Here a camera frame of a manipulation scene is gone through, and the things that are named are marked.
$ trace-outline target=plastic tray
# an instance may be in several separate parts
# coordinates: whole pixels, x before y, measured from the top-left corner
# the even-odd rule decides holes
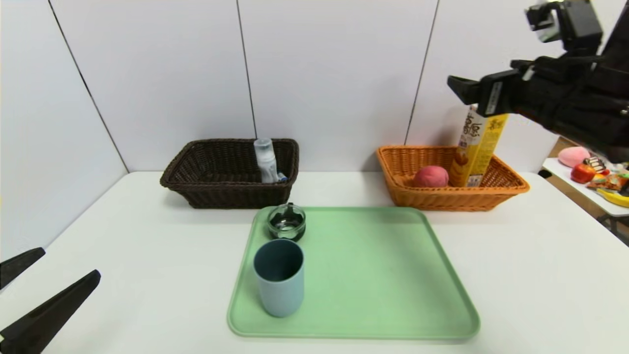
[[[267,241],[255,217],[228,311],[240,336],[459,340],[480,327],[426,217],[413,208],[304,208],[305,296],[293,315],[262,308],[253,273]]]

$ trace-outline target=basket rim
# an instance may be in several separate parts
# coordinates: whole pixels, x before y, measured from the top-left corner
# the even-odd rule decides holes
[[[514,186],[514,187],[443,187],[443,188],[430,188],[430,187],[408,187],[399,184],[392,178],[391,169],[382,155],[386,150],[428,150],[428,149],[456,149],[457,146],[423,146],[423,145],[387,145],[380,146],[376,150],[376,155],[378,160],[380,161],[380,165],[382,166],[382,172],[384,172],[384,177],[387,179],[387,182],[393,184],[396,188],[400,188],[406,191],[418,191],[422,193],[430,193],[430,194],[444,194],[444,193],[456,193],[458,195],[478,195],[478,194],[486,194],[486,195],[499,195],[499,194],[509,194],[509,195],[517,195],[526,193],[531,189],[531,186],[528,182],[522,178],[516,171],[514,171],[509,165],[504,163],[504,161],[500,160],[495,154],[492,154],[491,159],[495,159],[499,164],[503,165],[510,173],[514,174],[523,185]]]
[[[201,187],[204,190],[208,188],[214,189],[219,188],[223,189],[225,187],[241,187],[241,188],[253,188],[256,189],[273,189],[273,188],[284,188],[288,186],[292,186],[297,180],[297,174],[299,173],[298,162],[299,162],[299,144],[294,139],[282,138],[282,139],[273,139],[273,142],[288,142],[293,145],[295,150],[295,154],[293,156],[293,164],[292,164],[292,173],[291,177],[286,182],[275,182],[275,183],[262,183],[262,182],[233,182],[233,181],[223,181],[223,182],[172,182],[170,178],[172,177],[174,171],[179,167],[179,164],[183,160],[186,153],[192,149],[192,146],[196,144],[202,144],[206,142],[253,142],[255,139],[231,139],[231,138],[218,138],[218,139],[201,139],[201,140],[193,140],[188,142],[179,153],[175,156],[173,160],[168,164],[168,167],[164,170],[162,177],[160,178],[160,184],[163,187],[173,189],[173,188],[181,188],[185,187],[186,190],[192,191],[194,187]]]

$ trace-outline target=white table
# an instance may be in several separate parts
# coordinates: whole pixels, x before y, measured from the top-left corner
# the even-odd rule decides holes
[[[620,233],[616,228],[616,221],[619,218],[629,217],[629,208],[621,207],[620,205],[616,205],[614,203],[609,203],[607,200],[605,200],[605,198],[596,193],[596,191],[586,187],[586,185],[584,184],[577,183],[571,180],[570,172],[572,171],[572,169],[560,163],[556,157],[546,159],[542,167],[548,170],[550,173],[554,174],[555,176],[559,177],[562,181],[568,183],[580,194],[584,195],[587,199],[590,199],[594,204],[601,207],[601,209],[603,209],[603,211],[605,211],[607,215],[605,215],[604,217],[600,217],[598,220],[601,223],[605,223],[609,219],[612,233],[620,236]]]
[[[629,248],[541,177],[491,212],[427,212],[481,317],[463,343],[241,338],[227,307],[255,210],[125,176],[0,294],[3,328],[93,269],[45,353],[627,353]],[[390,205],[379,173],[300,173],[298,205]]]

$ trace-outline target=basket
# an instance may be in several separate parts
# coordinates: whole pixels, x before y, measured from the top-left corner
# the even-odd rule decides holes
[[[181,194],[193,208],[264,208],[288,201],[297,179],[299,145],[272,139],[277,170],[285,182],[262,183],[254,139],[208,139],[188,143],[170,162],[160,184]]]
[[[421,210],[483,211],[529,190],[528,183],[495,155],[491,158],[480,187],[413,187],[415,173],[437,165],[450,170],[455,146],[383,146],[378,160],[391,199],[398,207]]]

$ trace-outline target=yellow box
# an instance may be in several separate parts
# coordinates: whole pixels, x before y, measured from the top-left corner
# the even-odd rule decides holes
[[[450,167],[450,184],[454,187],[478,187],[487,171],[491,156],[509,115],[482,117],[476,106],[470,106]]]

